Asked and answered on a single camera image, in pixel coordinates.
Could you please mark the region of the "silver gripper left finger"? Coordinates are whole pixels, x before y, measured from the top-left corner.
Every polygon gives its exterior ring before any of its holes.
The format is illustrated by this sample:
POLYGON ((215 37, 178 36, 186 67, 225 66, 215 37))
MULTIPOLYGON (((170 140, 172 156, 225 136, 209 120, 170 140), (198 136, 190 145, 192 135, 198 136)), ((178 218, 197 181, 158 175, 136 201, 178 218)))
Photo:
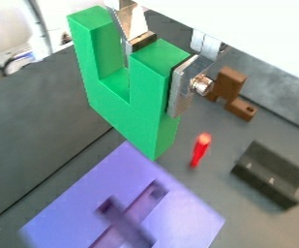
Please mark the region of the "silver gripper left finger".
POLYGON ((125 66, 129 66, 130 55, 157 41, 157 34, 149 29, 145 9, 134 0, 105 0, 105 4, 121 36, 125 66))

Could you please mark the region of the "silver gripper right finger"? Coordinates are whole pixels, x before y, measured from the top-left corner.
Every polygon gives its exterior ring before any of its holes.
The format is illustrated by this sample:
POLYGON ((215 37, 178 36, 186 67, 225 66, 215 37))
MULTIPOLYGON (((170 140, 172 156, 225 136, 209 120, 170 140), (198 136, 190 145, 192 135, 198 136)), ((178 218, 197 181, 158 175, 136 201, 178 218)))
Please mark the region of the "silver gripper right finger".
POLYGON ((225 43, 205 34, 193 31, 192 49, 196 51, 172 71, 170 98, 168 114, 177 118, 190 107, 193 95, 205 96, 213 88, 214 81, 208 71, 225 50, 225 43))

